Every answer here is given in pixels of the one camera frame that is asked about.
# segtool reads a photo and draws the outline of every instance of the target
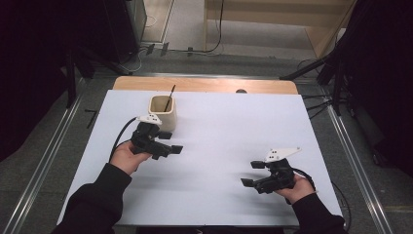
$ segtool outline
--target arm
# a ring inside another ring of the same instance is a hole
[[[69,199],[63,221],[53,233],[113,233],[121,218],[123,194],[131,183],[130,175],[140,163],[151,157],[133,155],[130,141],[121,144],[97,180],[80,187]]]
[[[300,175],[296,175],[294,179],[294,188],[276,192],[291,202],[292,209],[300,223],[300,230],[297,233],[347,233],[343,229],[344,218],[331,214],[310,182]]]

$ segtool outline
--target wooden panel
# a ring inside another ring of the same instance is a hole
[[[225,0],[223,20],[304,25],[317,58],[347,24],[356,0]],[[219,17],[221,1],[205,0],[205,20]],[[204,25],[207,48],[207,23]]]
[[[176,85],[175,90],[178,92],[234,93],[238,89],[243,89],[251,94],[298,94],[295,84],[291,81],[225,78],[121,76],[116,79],[113,89],[170,91],[173,85]]]
[[[206,0],[207,19],[219,17],[221,1]],[[331,26],[353,0],[226,0],[223,20]]]

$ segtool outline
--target hand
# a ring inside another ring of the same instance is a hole
[[[294,180],[295,185],[292,189],[285,188],[275,191],[276,193],[282,195],[284,198],[288,199],[291,205],[301,198],[315,192],[313,186],[306,178],[300,175],[295,175]]]
[[[140,163],[146,161],[152,156],[149,153],[133,154],[133,149],[134,146],[130,140],[120,144],[113,153],[110,164],[118,167],[128,175],[131,175],[134,171],[136,171]]]

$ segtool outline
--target black wire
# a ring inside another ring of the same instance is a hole
[[[301,96],[303,99],[308,99],[308,98],[327,98],[329,96],[325,95],[319,95],[319,96]]]
[[[319,67],[316,67],[316,72],[319,75]]]
[[[321,110],[319,110],[316,114],[314,114],[313,116],[310,117],[310,119],[313,119],[314,117],[318,116],[320,113],[323,112],[324,109],[327,108],[328,105],[324,106]]]
[[[133,122],[136,120],[136,117],[134,117],[133,119],[129,120],[129,122],[124,126],[124,128],[121,130],[121,132],[118,134],[118,137],[115,140],[115,143],[113,144],[112,147],[112,152],[110,152],[110,156],[109,156],[109,162],[110,160],[112,160],[112,156],[113,153],[115,152],[116,148],[118,147],[118,141],[121,138],[122,134],[124,133],[125,129]]]
[[[334,49],[337,47],[337,43],[338,43],[338,32],[336,34],[336,40],[334,42]]]
[[[302,64],[303,62],[305,62],[305,61],[308,61],[308,60],[317,60],[317,59],[316,59],[316,58],[308,58],[308,59],[301,60],[301,61],[297,64],[297,70],[300,70],[301,64]],[[319,74],[318,67],[316,67],[315,71],[317,72],[317,74]]]
[[[208,50],[208,51],[184,51],[184,50],[167,50],[168,52],[183,52],[183,53],[202,53],[202,54],[208,54],[208,53],[211,53],[211,52],[213,52],[213,51],[215,51],[216,50],[216,48],[218,48],[218,46],[221,44],[221,39],[222,39],[222,16],[223,16],[223,13],[224,13],[224,2],[225,2],[225,0],[222,0],[222,3],[221,3],[221,13],[220,13],[220,16],[219,16],[219,40],[218,40],[218,42],[216,43],[216,46],[212,49],[212,50]]]
[[[313,106],[311,106],[311,107],[308,107],[307,108],[307,111],[308,110],[312,110],[312,109],[316,109],[316,108],[319,108],[319,107],[321,107],[321,106],[323,106],[323,105],[329,105],[329,104],[331,104],[331,102],[332,102],[332,100],[327,100],[327,101],[325,101],[325,102],[323,102],[323,103],[321,103],[321,104],[318,104],[318,105],[313,105]]]
[[[314,181],[313,179],[310,177],[310,175],[306,174],[304,171],[301,171],[299,169],[296,168],[291,168],[294,172],[296,172],[297,174],[305,177],[311,184],[311,186],[313,187],[313,189],[316,191],[316,186],[314,185]]]
[[[332,180],[331,183],[334,185],[335,188],[337,188],[337,190],[340,192],[341,196],[344,199],[344,202],[346,203],[347,209],[349,211],[349,223],[347,223],[348,225],[346,225],[346,231],[349,232],[350,227],[352,226],[352,212],[350,211],[350,205],[349,205],[349,201],[347,201],[347,198],[344,196],[344,193],[341,191],[341,189],[337,186],[337,184],[335,184]]]

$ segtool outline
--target black pen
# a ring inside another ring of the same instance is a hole
[[[167,106],[165,106],[165,110],[164,112],[167,112],[168,106],[169,106],[169,102],[170,102],[170,98],[172,97],[173,91],[175,90],[175,85],[173,85],[172,90],[170,91],[170,95],[168,98],[168,102],[167,102]]]

